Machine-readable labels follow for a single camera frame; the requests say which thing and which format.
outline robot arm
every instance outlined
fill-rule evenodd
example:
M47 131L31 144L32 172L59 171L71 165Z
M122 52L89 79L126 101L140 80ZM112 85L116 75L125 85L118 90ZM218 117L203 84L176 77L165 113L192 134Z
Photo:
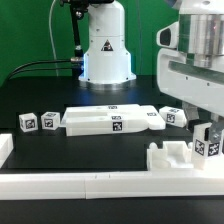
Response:
M70 4L70 13L72 18L72 27L74 34L74 57L71 59L73 63L72 74L73 76L81 75L83 72L83 49L81 46L78 20L84 18L84 14L88 12L90 4L109 4L113 3L114 0L60 0L60 5L63 7L64 4Z
M179 10L179 21L157 35L157 43L164 47L158 56L158 85L162 92L186 102L188 121L198 120L197 107L211 112L208 140L218 143L224 130L223 3L165 1Z

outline small cube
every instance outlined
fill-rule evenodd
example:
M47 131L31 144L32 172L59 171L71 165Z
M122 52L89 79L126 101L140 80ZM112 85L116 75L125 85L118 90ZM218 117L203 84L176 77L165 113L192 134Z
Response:
M182 109L163 107L159 110L159 114L167 124L181 128L187 124L187 119Z
M33 113L19 115L19 122L23 132L38 130L37 117Z
M60 125L60 113L46 112L41 116L42 128L56 130Z

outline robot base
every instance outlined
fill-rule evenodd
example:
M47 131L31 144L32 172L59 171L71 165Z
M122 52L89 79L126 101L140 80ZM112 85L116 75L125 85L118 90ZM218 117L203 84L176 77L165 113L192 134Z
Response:
M98 83L91 83L88 81L81 81L79 80L79 85L84 88L89 88L98 91L116 91L127 89L130 87L134 87L136 84L136 79L128 80L122 83L114 83L114 84L98 84Z

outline warning label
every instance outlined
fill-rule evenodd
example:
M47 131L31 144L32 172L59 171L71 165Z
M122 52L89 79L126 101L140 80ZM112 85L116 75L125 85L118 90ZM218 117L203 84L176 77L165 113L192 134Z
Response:
M106 41L101 51L114 51L109 40Z

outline black cable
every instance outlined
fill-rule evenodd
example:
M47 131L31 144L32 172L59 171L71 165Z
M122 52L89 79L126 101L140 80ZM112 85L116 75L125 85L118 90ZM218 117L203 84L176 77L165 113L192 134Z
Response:
M16 71L16 72L12 72L8 75L8 77L6 78L6 82L9 81L15 75L17 75L19 73L23 73L23 72L55 71L55 70L68 70L68 69L72 69L72 67L70 67L70 68L34 68L34 69L26 69L26 70Z
M14 71L12 71L11 73L17 72L23 68L32 66L32 65L40 65L40 64L55 64L55 63L68 63L71 62L70 59L63 59L63 60L46 60L46 61L34 61L34 62L30 62L24 65L19 66L18 68L16 68Z

